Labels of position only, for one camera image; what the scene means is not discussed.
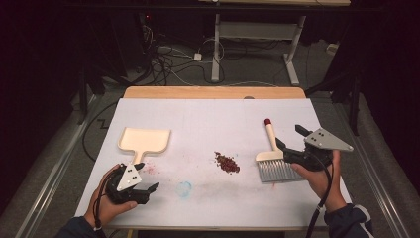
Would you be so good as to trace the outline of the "red and green beans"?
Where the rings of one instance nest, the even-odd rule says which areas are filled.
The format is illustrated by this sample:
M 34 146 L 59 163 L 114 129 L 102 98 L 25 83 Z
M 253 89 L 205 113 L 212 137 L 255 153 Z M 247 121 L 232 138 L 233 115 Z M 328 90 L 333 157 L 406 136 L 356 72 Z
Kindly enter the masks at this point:
M 219 152 L 215 153 L 215 161 L 217 166 L 228 174 L 238 173 L 241 169 L 232 157 L 227 157 Z

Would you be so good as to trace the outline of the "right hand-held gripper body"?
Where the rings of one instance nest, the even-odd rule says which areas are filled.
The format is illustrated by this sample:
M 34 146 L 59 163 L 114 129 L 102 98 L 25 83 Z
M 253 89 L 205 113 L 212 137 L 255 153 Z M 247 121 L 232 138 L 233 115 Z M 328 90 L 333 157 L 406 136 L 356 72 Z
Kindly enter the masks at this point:
M 333 151 L 352 152 L 354 147 L 323 128 L 303 137 L 304 150 L 286 148 L 283 159 L 286 163 L 298 164 L 311 172 L 320 172 L 332 164 Z

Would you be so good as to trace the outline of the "black metal stand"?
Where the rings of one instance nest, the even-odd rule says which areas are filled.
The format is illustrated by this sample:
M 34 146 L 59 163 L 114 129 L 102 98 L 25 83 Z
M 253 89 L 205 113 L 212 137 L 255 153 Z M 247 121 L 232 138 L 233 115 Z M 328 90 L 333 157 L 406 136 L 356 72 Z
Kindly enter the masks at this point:
M 359 136 L 358 114 L 361 91 L 360 71 L 351 66 L 335 75 L 326 76 L 324 80 L 315 86 L 304 90 L 306 96 L 310 96 L 318 91 L 332 90 L 331 100 L 333 103 L 349 103 L 348 122 L 350 129 L 355 136 Z
M 87 87 L 90 87 L 94 95 L 103 95 L 105 93 L 105 87 L 98 67 L 96 65 L 83 65 L 78 73 L 78 85 L 80 109 L 78 125 L 81 125 L 88 113 Z

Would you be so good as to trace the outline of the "cream hand brush grey bristles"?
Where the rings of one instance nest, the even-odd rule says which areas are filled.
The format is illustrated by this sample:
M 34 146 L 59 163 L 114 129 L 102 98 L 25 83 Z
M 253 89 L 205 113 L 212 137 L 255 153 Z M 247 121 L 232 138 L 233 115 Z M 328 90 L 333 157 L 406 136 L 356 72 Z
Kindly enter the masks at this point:
M 295 172 L 290 164 L 283 159 L 283 151 L 276 145 L 276 137 L 271 121 L 266 118 L 264 125 L 271 150 L 260 152 L 256 155 L 256 163 L 259 169 L 260 179 L 262 182 L 290 182 L 302 180 L 297 172 Z

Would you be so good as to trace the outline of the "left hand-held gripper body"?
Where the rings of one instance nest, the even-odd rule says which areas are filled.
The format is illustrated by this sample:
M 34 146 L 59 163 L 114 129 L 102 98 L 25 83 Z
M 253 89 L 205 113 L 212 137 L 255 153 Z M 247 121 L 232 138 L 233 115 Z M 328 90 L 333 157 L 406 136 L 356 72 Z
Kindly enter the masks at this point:
M 150 197 L 146 195 L 146 190 L 135 189 L 135 186 L 141 181 L 139 171 L 136 171 L 134 165 L 121 164 L 117 170 L 111 173 L 106 183 L 106 195 L 114 204 L 122 204 L 128 201 L 146 204 Z

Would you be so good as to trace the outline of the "person's right hand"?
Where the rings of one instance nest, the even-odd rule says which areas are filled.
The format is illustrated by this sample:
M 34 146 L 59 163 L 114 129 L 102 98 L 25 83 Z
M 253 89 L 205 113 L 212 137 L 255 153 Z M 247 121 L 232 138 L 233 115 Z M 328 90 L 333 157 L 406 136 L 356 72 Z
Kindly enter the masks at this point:
M 341 168 L 340 168 L 341 153 L 337 150 L 333 151 L 332 164 L 327 168 L 332 182 L 328 181 L 325 172 L 311 172 L 298 164 L 292 164 L 291 167 L 304 179 L 309 182 L 312 190 L 319 198 L 323 198 L 326 192 L 329 192 L 324 203 L 326 211 L 331 213 L 341 209 L 347 205 L 340 188 Z

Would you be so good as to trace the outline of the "cream dustpan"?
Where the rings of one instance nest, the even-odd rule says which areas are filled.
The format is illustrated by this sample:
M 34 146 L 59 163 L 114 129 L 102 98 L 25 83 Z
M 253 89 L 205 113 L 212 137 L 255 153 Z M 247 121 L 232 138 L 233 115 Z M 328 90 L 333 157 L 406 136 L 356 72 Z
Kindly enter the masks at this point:
M 165 151 L 171 131 L 157 129 L 138 129 L 126 127 L 118 147 L 122 151 L 134 153 L 133 164 L 139 164 L 146 154 L 159 154 Z

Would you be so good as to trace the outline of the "white metal desk frame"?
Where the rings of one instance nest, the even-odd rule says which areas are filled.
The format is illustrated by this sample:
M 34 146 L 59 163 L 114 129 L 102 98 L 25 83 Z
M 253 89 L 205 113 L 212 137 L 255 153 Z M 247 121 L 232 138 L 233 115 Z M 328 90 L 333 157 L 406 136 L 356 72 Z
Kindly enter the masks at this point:
M 200 0 L 201 2 L 213 2 L 215 6 L 225 6 L 229 4 L 240 5 L 262 5 L 263 7 L 299 7 L 303 10 L 310 7 L 320 8 L 338 8 L 349 7 L 351 0 Z M 212 72 L 211 81 L 220 82 L 221 59 L 225 52 L 222 46 L 222 39 L 247 39 L 247 40 L 275 40 L 275 41 L 291 41 L 290 49 L 287 54 L 282 55 L 283 64 L 288 78 L 292 86 L 299 86 L 300 82 L 297 77 L 293 58 L 297 49 L 301 33 L 304 28 L 306 16 L 300 14 L 298 19 L 293 23 L 264 23 L 257 20 L 221 20 L 219 13 L 215 15 L 215 27 L 213 58 L 212 58 Z

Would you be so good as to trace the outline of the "person's left hand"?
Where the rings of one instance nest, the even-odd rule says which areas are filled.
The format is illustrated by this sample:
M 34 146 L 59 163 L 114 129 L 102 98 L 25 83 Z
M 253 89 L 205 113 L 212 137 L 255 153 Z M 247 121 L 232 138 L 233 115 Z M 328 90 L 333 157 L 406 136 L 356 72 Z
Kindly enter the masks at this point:
M 128 201 L 122 204 L 114 204 L 110 201 L 108 196 L 104 193 L 101 187 L 106 183 L 107 177 L 116 169 L 119 165 L 115 165 L 111 168 L 101 179 L 98 186 L 95 188 L 91 195 L 90 202 L 83 217 L 86 221 L 94 228 L 95 219 L 98 218 L 101 221 L 102 226 L 106 226 L 116 216 L 134 209 L 138 204 L 134 201 Z

